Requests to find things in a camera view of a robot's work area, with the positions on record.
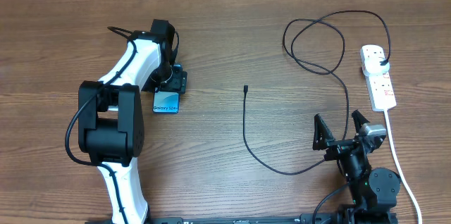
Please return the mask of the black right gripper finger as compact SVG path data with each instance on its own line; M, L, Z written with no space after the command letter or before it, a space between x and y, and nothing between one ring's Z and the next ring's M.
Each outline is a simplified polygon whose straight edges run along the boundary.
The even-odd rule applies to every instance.
M362 133L364 126L369 123L369 121L358 110L352 112L352 119L356 133Z
M326 125L323 118L316 114L314 116L314 138L313 138L313 150L324 150L327 149L331 142L334 142L335 138Z

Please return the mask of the Galaxy S24+ smartphone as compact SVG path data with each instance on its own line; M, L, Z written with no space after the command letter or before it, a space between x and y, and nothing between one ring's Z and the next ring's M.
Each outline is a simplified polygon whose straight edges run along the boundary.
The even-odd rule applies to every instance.
M157 92L154 94L153 112L175 114L179 111L180 95L176 92Z

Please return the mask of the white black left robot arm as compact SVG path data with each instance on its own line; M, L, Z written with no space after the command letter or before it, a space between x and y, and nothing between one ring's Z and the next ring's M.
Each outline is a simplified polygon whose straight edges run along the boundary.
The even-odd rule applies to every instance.
M141 93L154 95L155 113L177 113L187 72L175 62L179 34L167 20L153 20L148 31L110 27L127 40L117 64L97 81L84 81L78 91L78 145L86 165L99 169L106 183L112 216L109 223L150 223L142 193L137 158L144 146Z

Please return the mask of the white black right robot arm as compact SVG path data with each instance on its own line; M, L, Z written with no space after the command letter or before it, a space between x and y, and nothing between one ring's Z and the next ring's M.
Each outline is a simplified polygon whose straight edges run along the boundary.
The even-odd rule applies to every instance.
M356 134L336 140L323 118L314 116L314 150L324 150L325 161L336 161L346 184L320 201L311 215L313 223L396 223L390 210L397 205L400 176L387 168L372 168L368 155L377 150L388 135L380 124L370 123L358 110L352 113ZM342 204L333 213L319 213L322 205L344 189L351 204Z

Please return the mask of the white charger plug adapter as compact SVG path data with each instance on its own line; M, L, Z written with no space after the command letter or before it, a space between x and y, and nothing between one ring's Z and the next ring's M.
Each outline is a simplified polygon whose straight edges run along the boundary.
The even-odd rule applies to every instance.
M390 64L383 57L365 56L362 61L362 71L367 77L382 75L390 70Z

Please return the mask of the white power strip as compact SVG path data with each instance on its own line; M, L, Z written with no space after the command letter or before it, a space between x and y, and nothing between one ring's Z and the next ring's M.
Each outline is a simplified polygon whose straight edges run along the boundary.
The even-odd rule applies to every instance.
M361 61L365 56L385 58L383 48L374 44L364 45L360 49L360 56ZM364 77L373 111L388 111L397 105L389 71L382 75Z

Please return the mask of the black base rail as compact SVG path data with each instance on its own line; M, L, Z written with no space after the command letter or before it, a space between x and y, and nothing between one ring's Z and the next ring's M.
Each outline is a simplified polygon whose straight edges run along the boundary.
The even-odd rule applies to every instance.
M316 219L312 219L311 213L303 213L299 217L268 217L268 218L153 218L146 220L150 224L333 224L333 223L358 223L358 224L380 224L397 223L396 217L390 220L375 216L364 218L363 215L354 215L354 220L348 221L339 218L333 213L319 213Z

